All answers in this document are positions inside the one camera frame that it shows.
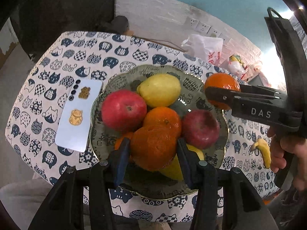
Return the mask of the white smartphone with stickers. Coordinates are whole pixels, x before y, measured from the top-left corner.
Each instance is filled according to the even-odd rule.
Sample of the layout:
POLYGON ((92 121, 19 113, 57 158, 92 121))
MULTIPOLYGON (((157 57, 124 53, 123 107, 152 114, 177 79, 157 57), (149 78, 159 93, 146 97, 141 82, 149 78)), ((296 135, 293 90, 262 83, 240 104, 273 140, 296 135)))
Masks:
POLYGON ((92 106, 100 94, 103 82, 78 79, 64 104, 55 144, 65 149, 85 152, 91 126, 92 106))

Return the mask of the small yellow pear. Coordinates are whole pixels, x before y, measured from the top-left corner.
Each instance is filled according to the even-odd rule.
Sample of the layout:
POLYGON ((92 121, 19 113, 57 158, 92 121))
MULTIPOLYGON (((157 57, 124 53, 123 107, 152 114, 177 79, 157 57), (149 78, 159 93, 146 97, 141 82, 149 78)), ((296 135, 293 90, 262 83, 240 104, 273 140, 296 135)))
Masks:
MULTIPOLYGON (((187 147, 190 151, 195 152, 200 160, 204 160, 205 157, 202 150, 189 144, 187 144, 187 147)), ((174 156, 173 160, 166 167, 159 170, 159 172, 164 176, 173 179, 175 181, 183 181, 184 179, 177 155, 174 156)))

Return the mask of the dark red apple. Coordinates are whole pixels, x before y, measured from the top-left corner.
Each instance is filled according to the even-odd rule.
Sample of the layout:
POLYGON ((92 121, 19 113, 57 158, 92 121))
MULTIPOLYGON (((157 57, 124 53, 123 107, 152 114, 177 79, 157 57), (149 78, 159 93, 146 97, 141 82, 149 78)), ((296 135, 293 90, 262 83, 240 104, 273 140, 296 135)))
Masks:
POLYGON ((186 143, 198 149, 214 145, 220 135, 220 124, 210 111, 193 110, 182 119, 182 136, 186 143))

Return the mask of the white plastic shopping bag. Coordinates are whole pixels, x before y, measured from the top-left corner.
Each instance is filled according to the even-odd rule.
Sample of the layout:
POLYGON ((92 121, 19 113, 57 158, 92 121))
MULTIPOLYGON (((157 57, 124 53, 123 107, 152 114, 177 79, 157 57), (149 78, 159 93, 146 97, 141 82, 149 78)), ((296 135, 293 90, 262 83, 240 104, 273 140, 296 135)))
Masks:
POLYGON ((191 34, 181 43, 190 56, 200 58, 212 65, 219 65, 223 49, 223 39, 191 34))

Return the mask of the cat pattern tablecloth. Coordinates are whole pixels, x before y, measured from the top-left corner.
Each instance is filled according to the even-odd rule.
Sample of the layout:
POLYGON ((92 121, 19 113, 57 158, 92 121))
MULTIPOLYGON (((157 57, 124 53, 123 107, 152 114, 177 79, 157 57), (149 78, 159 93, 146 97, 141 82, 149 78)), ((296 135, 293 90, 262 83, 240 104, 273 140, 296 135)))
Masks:
MULTIPOLYGON (((9 116, 5 137, 23 161, 52 185, 70 166, 91 167, 97 162, 91 147, 84 153, 59 147, 56 131, 65 102, 75 81, 108 81, 133 68, 145 78, 159 67, 175 67, 203 81, 214 73, 229 73, 199 58, 137 37, 105 32, 71 31, 62 33, 34 66, 9 116)), ((261 197, 278 188, 275 174, 263 165, 258 149, 251 147, 266 137, 268 126, 235 118, 225 112, 229 139, 221 168, 240 168, 261 197)), ((197 192, 165 201, 149 199, 123 188, 110 191, 113 211, 127 218, 153 222, 192 220, 197 192)))

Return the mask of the plain yellow banana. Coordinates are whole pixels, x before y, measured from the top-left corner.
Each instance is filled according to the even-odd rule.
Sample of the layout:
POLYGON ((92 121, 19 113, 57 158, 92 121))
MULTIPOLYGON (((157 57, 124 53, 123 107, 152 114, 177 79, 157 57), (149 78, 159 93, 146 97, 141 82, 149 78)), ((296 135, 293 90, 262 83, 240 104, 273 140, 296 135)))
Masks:
POLYGON ((255 143, 251 145, 251 150, 258 149, 263 158, 263 164, 266 169, 271 167, 271 153, 270 147, 266 140, 259 138, 255 143))

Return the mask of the bright red apple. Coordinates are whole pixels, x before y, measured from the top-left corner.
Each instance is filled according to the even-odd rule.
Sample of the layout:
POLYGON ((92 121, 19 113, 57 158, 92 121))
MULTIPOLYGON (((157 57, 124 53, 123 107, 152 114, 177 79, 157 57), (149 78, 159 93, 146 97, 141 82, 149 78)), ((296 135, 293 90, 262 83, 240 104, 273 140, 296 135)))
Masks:
POLYGON ((105 126, 120 132, 136 129, 147 114, 144 99, 135 92, 122 89, 109 94, 102 103, 105 126))

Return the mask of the black device on wooden box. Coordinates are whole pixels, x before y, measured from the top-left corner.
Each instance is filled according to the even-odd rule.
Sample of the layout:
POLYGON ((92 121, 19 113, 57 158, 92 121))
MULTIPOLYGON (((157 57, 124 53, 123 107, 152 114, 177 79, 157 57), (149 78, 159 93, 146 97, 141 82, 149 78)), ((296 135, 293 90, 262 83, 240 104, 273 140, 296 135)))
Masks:
POLYGON ((110 29, 111 33, 116 33, 125 36, 133 36, 134 31, 130 29, 129 21, 125 16, 116 16, 113 21, 111 21, 110 29))

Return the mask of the small tangerine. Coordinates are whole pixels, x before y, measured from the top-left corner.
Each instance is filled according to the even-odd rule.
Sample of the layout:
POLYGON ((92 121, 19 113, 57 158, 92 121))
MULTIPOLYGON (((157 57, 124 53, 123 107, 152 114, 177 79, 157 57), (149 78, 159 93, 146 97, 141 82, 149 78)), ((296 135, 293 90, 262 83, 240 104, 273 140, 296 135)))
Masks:
POLYGON ((127 153, 129 153, 129 162, 133 163, 133 158, 131 155, 131 139, 133 138, 134 133, 133 132, 127 132, 124 133, 122 136, 120 136, 120 138, 118 138, 115 142, 114 145, 114 150, 117 151, 119 150, 119 154, 123 155, 123 153, 125 153, 125 155, 127 155, 127 153), (126 140, 125 138, 129 139, 129 145, 126 144, 126 140))
MULTIPOLYGON (((238 81, 233 76, 226 73, 215 73, 209 76, 205 81, 204 90, 206 90, 208 87, 218 87, 234 91, 241 91, 238 81)), ((230 110, 230 107, 225 103, 216 102, 209 99, 208 101, 221 110, 230 110)))

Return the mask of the wall power sockets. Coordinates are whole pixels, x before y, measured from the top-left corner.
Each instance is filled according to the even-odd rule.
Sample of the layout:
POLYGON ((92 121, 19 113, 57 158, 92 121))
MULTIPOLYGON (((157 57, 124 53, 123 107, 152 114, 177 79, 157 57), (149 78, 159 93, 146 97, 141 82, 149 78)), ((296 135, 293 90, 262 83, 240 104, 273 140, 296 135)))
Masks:
POLYGON ((189 16, 184 22, 184 27, 186 29, 200 33, 203 36, 222 38, 225 42, 230 40, 229 36, 223 34, 221 31, 215 29, 213 26, 210 26, 206 23, 199 21, 198 19, 194 19, 189 16))

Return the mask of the dark hanging cloth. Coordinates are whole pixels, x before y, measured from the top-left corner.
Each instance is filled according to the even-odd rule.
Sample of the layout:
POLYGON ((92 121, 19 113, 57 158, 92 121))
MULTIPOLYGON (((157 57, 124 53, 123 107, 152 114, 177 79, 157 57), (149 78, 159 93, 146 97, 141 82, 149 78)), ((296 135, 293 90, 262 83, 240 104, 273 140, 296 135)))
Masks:
POLYGON ((96 31, 115 17, 115 0, 22 0, 10 19, 28 55, 40 57, 66 31, 96 31))

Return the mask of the green glass bowl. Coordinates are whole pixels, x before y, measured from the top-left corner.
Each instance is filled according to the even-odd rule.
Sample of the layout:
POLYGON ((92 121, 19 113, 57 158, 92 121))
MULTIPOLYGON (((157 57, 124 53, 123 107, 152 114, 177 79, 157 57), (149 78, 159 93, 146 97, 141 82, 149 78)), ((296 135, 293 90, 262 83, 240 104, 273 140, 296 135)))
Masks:
MULTIPOLYGON (((112 77, 96 98, 92 106, 91 133, 89 134, 95 157, 105 160, 114 150, 114 144, 120 137, 120 132, 104 125, 101 117, 101 107, 105 98, 114 91, 127 89, 136 91, 138 85, 155 74, 170 74, 181 84, 181 93, 170 108, 180 117, 189 111, 204 109, 210 111, 220 124, 220 135, 217 142, 203 150, 205 161, 215 168, 220 168, 225 156, 225 146, 229 139, 229 129, 224 112, 212 106, 203 93, 204 81, 193 74, 185 73, 171 65, 153 66, 139 65, 130 71, 112 77)), ((183 181, 175 181, 160 172, 143 170, 133 162, 128 163, 120 188, 153 200, 168 200, 175 196, 190 195, 191 190, 183 181)))

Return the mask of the large orange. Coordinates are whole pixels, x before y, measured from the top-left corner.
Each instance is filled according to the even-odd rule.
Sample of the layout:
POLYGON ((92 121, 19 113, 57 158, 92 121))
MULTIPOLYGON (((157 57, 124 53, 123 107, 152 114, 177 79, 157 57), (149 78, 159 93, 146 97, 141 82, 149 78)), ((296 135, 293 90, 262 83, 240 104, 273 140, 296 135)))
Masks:
POLYGON ((159 171, 176 155, 176 136, 165 126, 143 126, 134 132, 130 151, 131 158, 138 167, 147 171, 159 171))
POLYGON ((159 125, 169 129, 176 138, 181 136, 182 120, 173 109, 160 106, 150 110, 143 121, 143 126, 159 125))

